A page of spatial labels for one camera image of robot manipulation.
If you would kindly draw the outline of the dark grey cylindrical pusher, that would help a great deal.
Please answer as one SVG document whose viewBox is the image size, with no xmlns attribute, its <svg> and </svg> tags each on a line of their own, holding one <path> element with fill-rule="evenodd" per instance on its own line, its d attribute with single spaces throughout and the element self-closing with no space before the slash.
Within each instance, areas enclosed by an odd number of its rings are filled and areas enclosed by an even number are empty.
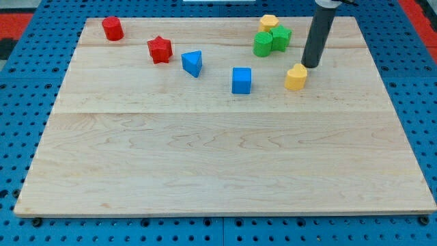
<svg viewBox="0 0 437 246">
<path fill-rule="evenodd" d="M 315 0 L 316 9 L 311 21 L 301 63 L 306 68 L 316 68 L 332 26 L 339 2 L 334 0 Z"/>
</svg>

